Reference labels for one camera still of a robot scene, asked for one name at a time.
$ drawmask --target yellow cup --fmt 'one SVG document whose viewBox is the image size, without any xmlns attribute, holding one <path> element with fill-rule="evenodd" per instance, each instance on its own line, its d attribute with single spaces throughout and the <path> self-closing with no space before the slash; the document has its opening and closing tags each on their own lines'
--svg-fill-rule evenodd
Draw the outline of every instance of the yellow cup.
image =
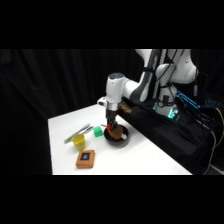
<svg viewBox="0 0 224 224">
<path fill-rule="evenodd" d="M 86 147 L 86 142 L 85 142 L 85 136 L 84 135 L 75 135 L 72 138 L 72 142 L 74 143 L 75 147 L 79 150 L 82 151 Z"/>
</svg>

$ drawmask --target brown food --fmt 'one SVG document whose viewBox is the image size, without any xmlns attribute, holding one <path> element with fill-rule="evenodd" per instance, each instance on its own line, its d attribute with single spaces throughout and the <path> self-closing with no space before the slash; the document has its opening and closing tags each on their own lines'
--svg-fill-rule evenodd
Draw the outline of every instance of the brown food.
<svg viewBox="0 0 224 224">
<path fill-rule="evenodd" d="M 123 128 L 120 125 L 118 125 L 113 131 L 110 132 L 110 136 L 116 140 L 121 139 L 122 134 L 123 134 Z"/>
</svg>

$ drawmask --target black table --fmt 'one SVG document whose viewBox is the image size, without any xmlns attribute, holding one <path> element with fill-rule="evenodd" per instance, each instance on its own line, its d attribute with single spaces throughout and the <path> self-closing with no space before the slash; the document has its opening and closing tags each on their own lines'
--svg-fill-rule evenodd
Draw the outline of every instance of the black table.
<svg viewBox="0 0 224 224">
<path fill-rule="evenodd" d="M 203 174 L 208 167 L 213 140 L 208 132 L 205 132 L 205 140 L 202 127 L 181 106 L 179 110 L 182 115 L 177 121 L 156 114 L 152 106 L 147 105 L 134 106 L 131 114 L 122 117 L 188 171 Z"/>
</svg>

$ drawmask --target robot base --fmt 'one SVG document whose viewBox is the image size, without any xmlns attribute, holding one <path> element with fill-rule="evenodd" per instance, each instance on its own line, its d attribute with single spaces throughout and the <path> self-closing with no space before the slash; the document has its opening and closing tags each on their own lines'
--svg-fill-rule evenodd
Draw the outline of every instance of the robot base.
<svg viewBox="0 0 224 224">
<path fill-rule="evenodd" d="M 156 103 L 153 109 L 157 114 L 163 115 L 170 119 L 173 119 L 178 114 L 177 106 L 175 104 L 173 106 L 166 106 L 161 108 Z"/>
</svg>

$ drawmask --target green light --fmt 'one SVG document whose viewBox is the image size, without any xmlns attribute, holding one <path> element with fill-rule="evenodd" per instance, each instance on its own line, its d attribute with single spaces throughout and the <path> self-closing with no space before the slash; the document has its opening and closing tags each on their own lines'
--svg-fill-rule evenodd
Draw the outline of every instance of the green light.
<svg viewBox="0 0 224 224">
<path fill-rule="evenodd" d="M 175 117 L 175 113 L 173 112 L 173 108 L 170 110 L 168 118 L 173 119 Z"/>
<path fill-rule="evenodd" d="M 180 116 L 178 115 L 178 118 L 176 119 L 176 121 L 178 121 L 178 120 L 179 120 L 179 118 L 180 118 Z"/>
<path fill-rule="evenodd" d="M 155 110 L 155 109 L 156 109 L 156 105 L 157 105 L 157 103 L 155 103 L 155 105 L 154 105 L 154 107 L 153 107 L 153 110 Z"/>
</svg>

